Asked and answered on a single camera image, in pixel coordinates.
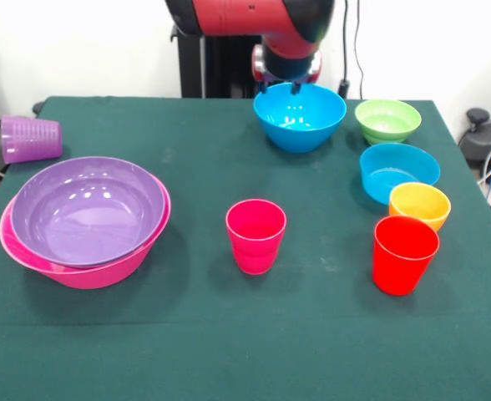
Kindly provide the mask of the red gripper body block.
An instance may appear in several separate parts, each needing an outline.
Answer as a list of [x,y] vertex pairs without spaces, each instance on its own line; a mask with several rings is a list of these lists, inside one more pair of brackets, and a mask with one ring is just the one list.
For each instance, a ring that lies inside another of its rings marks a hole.
[[314,84],[321,72],[321,62],[320,50],[309,58],[285,59],[274,54],[264,44],[257,44],[252,50],[251,70],[255,81],[259,83]]

